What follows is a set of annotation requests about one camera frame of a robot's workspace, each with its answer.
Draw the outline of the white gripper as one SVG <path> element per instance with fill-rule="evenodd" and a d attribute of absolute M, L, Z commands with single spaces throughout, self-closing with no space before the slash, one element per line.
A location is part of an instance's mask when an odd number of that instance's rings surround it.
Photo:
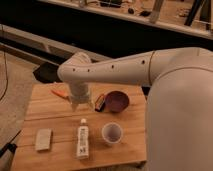
<path fill-rule="evenodd" d="M 92 100 L 90 100 L 90 90 L 89 86 L 86 83 L 74 83 L 69 85 L 70 89 L 70 99 L 72 101 L 71 107 L 72 111 L 75 112 L 78 103 L 87 103 L 89 108 L 94 110 L 94 104 Z"/>

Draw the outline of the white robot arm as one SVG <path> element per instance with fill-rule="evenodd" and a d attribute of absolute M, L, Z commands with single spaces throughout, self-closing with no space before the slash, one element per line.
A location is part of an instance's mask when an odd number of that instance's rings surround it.
<path fill-rule="evenodd" d="M 188 47 L 93 63 L 78 52 L 61 64 L 74 103 L 90 82 L 145 86 L 148 171 L 213 171 L 213 52 Z"/>

